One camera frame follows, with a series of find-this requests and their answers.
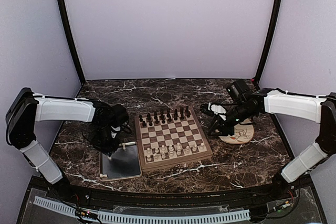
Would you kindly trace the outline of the white chess king piece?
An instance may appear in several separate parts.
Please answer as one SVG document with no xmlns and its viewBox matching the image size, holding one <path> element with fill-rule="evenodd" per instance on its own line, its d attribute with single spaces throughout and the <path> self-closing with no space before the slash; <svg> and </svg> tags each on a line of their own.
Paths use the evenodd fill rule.
<svg viewBox="0 0 336 224">
<path fill-rule="evenodd" d="M 180 143 L 177 143 L 177 144 L 176 144 L 176 155 L 177 155 L 177 156 L 180 156 L 181 153 L 182 153 L 182 146 L 181 146 Z"/>
</svg>

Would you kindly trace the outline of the white chess knight piece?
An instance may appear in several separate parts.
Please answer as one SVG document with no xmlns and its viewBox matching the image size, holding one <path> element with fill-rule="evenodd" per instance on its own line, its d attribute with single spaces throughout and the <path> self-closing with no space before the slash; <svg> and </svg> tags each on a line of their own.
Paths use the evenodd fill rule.
<svg viewBox="0 0 336 224">
<path fill-rule="evenodd" d="M 159 148 L 155 148 L 153 158 L 154 158 L 155 161 L 157 161 L 159 159 L 159 157 L 160 157 L 160 150 L 159 150 Z"/>
</svg>

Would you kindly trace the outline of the white chess queen piece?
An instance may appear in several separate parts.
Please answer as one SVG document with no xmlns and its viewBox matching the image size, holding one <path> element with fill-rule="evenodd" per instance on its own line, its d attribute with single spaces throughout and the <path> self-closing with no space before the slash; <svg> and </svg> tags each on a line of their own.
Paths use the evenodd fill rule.
<svg viewBox="0 0 336 224">
<path fill-rule="evenodd" d="M 174 154 L 175 154 L 175 149 L 173 145 L 169 145 L 169 157 L 173 158 Z"/>
</svg>

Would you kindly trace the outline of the white chess pawn piece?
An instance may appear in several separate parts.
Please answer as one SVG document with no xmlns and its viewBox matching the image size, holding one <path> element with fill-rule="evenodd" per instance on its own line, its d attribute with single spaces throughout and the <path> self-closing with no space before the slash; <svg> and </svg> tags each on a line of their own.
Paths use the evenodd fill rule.
<svg viewBox="0 0 336 224">
<path fill-rule="evenodd" d="M 161 146 L 161 157 L 162 159 L 166 158 L 166 146 L 165 145 Z"/>
</svg>

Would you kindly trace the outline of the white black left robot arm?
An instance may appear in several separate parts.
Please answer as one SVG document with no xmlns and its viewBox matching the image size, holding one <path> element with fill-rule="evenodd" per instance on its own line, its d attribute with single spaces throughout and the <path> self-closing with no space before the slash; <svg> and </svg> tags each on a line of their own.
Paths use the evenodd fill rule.
<svg viewBox="0 0 336 224">
<path fill-rule="evenodd" d="M 31 166 L 54 185 L 53 191 L 61 200 L 69 201 L 74 197 L 74 189 L 67 184 L 66 175 L 36 134 L 49 136 L 49 143 L 52 143 L 63 121 L 88 123 L 93 128 L 89 143 L 106 156 L 111 156 L 120 143 L 119 133 L 127 128 L 129 115 L 121 104 L 53 97 L 24 87 L 8 109 L 5 121 L 7 144 L 19 150 Z"/>
</svg>

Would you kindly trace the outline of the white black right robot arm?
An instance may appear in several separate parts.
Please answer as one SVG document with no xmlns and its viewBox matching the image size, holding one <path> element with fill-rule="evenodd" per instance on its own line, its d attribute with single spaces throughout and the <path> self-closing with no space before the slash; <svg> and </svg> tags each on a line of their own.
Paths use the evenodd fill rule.
<svg viewBox="0 0 336 224">
<path fill-rule="evenodd" d="M 232 103 L 208 102 L 200 110 L 212 117 L 209 136 L 231 136 L 234 127 L 260 114 L 284 115 L 319 125 L 317 138 L 273 177 L 268 195 L 280 199 L 288 186 L 335 154 L 335 93 L 309 95 L 280 88 L 252 90 L 244 80 L 226 88 Z"/>
</svg>

